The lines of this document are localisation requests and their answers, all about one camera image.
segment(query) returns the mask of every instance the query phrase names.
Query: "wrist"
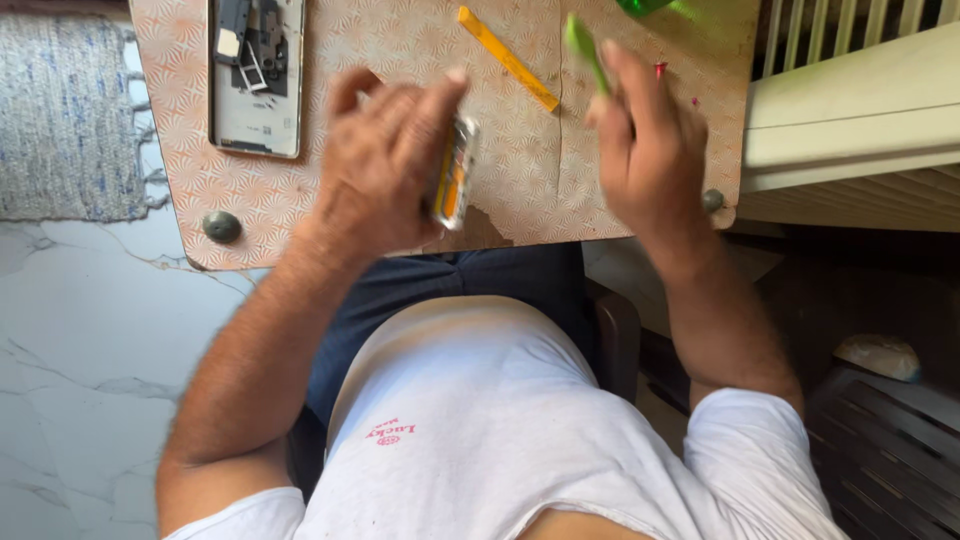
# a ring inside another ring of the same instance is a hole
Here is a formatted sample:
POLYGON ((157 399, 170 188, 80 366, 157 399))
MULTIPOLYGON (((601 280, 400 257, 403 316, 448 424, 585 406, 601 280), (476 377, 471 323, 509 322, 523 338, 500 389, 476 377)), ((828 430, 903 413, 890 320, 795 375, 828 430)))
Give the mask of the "wrist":
POLYGON ((724 251, 723 241, 708 219, 664 231, 637 231, 636 237, 667 285, 699 275, 724 251))
POLYGON ((359 242, 310 222, 300 222, 290 235, 284 258, 294 258, 312 268, 362 274, 376 259, 366 253, 359 242))

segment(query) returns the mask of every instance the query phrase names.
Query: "woven rug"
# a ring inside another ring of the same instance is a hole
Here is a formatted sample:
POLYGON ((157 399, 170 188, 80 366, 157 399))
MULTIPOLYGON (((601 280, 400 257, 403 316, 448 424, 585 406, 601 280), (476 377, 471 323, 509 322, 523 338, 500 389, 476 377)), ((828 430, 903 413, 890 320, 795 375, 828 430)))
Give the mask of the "woven rug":
POLYGON ((0 12, 0 220, 146 215, 123 47, 101 15, 0 12))

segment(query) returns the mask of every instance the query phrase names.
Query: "blue jeans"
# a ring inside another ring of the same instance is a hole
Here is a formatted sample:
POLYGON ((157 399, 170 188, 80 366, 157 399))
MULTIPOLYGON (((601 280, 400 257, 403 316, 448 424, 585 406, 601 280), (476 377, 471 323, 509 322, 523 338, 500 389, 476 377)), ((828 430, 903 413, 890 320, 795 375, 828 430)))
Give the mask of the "blue jeans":
POLYGON ((306 402, 329 425, 347 369, 370 334, 405 307, 445 296, 495 294, 525 302, 593 356, 593 318, 579 242, 385 258, 350 289, 313 360, 306 402))

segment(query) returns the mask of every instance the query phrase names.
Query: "red printed logo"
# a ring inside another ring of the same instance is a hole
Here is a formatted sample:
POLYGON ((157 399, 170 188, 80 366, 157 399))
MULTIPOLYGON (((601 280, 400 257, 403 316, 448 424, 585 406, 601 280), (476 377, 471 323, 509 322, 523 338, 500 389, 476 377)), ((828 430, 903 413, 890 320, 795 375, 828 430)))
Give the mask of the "red printed logo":
POLYGON ((403 433, 413 434, 414 429, 417 428, 416 424, 410 426, 395 426, 395 424, 399 424, 399 422, 400 421, 395 418, 389 422, 374 426, 373 429, 370 430, 370 433, 364 438, 371 439, 376 437, 376 444, 380 446, 390 446, 400 442, 400 436, 403 433))

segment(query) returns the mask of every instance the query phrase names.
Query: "patterned tabletop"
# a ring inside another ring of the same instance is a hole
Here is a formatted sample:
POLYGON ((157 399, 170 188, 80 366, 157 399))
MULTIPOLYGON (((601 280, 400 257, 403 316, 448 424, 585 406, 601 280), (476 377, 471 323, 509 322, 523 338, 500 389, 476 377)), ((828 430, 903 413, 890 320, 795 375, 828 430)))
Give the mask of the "patterned tabletop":
POLYGON ((463 65, 472 78, 461 113, 481 128, 465 229, 424 252, 629 235, 597 184, 597 142, 582 126, 588 68, 563 47, 566 14, 597 39, 612 37, 651 62, 710 125, 707 185, 726 197, 724 229, 739 194, 744 109, 758 0, 678 0, 636 21, 613 0, 464 2, 561 100, 548 112, 456 21, 460 2, 306 0, 303 118, 295 160, 233 154, 206 135, 206 0, 132 0, 140 55, 186 254, 206 269, 270 266, 310 209, 321 181, 324 102, 331 76, 366 64, 387 82, 426 84, 463 65), (230 245, 202 220, 226 210, 243 224, 230 245))

